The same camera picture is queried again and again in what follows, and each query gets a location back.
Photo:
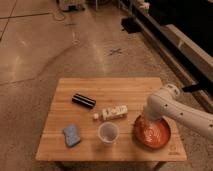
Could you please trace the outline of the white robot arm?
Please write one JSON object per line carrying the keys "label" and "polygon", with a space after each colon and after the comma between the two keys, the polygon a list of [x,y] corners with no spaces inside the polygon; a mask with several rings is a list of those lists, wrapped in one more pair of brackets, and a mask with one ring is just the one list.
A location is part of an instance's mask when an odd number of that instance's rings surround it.
{"label": "white robot arm", "polygon": [[201,136],[213,141],[213,114],[194,109],[177,101],[180,90],[174,84],[165,84],[147,97],[143,107],[149,121],[169,117]]}

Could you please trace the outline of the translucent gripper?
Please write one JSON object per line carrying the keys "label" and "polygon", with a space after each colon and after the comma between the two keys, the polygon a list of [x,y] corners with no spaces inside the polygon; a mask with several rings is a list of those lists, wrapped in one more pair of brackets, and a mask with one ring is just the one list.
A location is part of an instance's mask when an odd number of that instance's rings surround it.
{"label": "translucent gripper", "polygon": [[157,124],[149,121],[145,116],[142,116],[140,121],[141,121],[141,129],[143,131],[146,130],[156,131],[158,129]]}

